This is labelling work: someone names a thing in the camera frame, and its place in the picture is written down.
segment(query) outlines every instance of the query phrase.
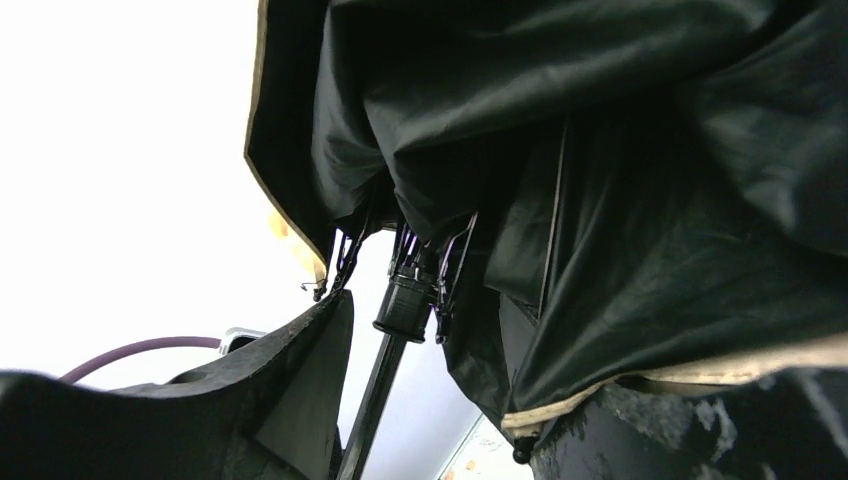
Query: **wrinkled fabric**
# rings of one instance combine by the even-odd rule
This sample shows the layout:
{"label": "wrinkled fabric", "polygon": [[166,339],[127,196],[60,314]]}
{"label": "wrinkled fabric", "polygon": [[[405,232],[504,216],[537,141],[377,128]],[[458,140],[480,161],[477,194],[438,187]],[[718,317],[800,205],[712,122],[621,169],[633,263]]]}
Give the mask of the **wrinkled fabric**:
{"label": "wrinkled fabric", "polygon": [[562,254],[508,412],[623,373],[848,331],[848,262],[750,206],[671,100],[570,116]]}
{"label": "wrinkled fabric", "polygon": [[845,2],[268,2],[248,155],[323,258],[384,178],[424,240],[500,222],[445,346],[490,418],[848,330]]}

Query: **beige trim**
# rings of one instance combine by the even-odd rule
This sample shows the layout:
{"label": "beige trim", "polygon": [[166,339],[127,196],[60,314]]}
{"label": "beige trim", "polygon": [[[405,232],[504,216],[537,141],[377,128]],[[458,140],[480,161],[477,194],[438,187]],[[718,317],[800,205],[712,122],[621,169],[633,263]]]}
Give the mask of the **beige trim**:
{"label": "beige trim", "polygon": [[702,385],[741,385],[790,367],[848,366],[848,333],[793,345],[726,355],[672,367],[658,368],[626,375],[616,375],[598,382],[565,400],[523,412],[504,415],[501,426],[517,435],[527,427],[571,413],[587,397],[622,376],[639,376],[649,380]]}
{"label": "beige trim", "polygon": [[[315,281],[321,281],[327,278],[327,262],[328,259],[324,258],[321,255],[321,252],[315,248],[315,245],[309,238],[303,234],[303,231],[291,220],[291,217],[286,214],[286,211],[277,203],[277,200],[271,195],[271,192],[268,190],[268,186],[265,185],[265,182],[260,178],[259,173],[256,171],[256,165],[253,163],[253,159],[248,155],[248,146],[250,145],[250,134],[253,132],[253,120],[256,115],[256,108],[259,105],[259,93],[262,87],[262,65],[265,60],[265,41],[266,41],[266,33],[268,30],[268,2],[270,0],[259,0],[259,8],[257,11],[257,25],[256,25],[256,57],[253,61],[253,89],[250,97],[250,114],[247,119],[247,132],[245,134],[244,140],[244,159],[247,161],[247,166],[250,168],[250,172],[253,174],[253,177],[256,179],[256,183],[262,188],[262,191],[265,192],[265,196],[268,197],[268,200],[274,206],[274,209],[279,212],[280,216],[285,221],[286,225],[291,229],[297,239],[306,245],[309,250],[312,251],[312,254],[320,263],[321,268],[316,271],[316,279]],[[318,272],[323,272],[321,278],[318,278]]]}

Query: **purple cable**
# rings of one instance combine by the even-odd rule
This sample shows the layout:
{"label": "purple cable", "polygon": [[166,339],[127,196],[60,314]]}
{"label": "purple cable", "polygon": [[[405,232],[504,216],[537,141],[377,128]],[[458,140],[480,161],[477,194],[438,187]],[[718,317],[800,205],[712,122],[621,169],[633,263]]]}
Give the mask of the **purple cable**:
{"label": "purple cable", "polygon": [[104,353],[103,355],[94,357],[63,375],[59,378],[59,381],[77,383],[106,365],[117,362],[122,358],[129,357],[130,355],[135,355],[136,353],[174,347],[218,348],[220,344],[221,340],[210,337],[163,337],[143,340],[141,342],[124,345],[123,347],[116,348],[110,352]]}

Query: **purple hose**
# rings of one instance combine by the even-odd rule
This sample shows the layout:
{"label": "purple hose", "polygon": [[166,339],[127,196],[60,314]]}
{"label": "purple hose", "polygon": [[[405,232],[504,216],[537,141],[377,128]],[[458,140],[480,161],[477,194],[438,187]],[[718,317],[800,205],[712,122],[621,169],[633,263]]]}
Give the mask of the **purple hose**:
{"label": "purple hose", "polygon": [[202,347],[202,348],[218,348],[221,340],[210,337],[163,337],[144,340],[141,342],[131,343],[123,347],[116,348],[103,355],[92,358],[83,363],[79,367],[59,378],[60,381],[66,383],[77,383],[91,373],[117,362],[122,358],[135,355],[136,353],[149,352],[151,350],[159,350],[161,348],[174,347]]}

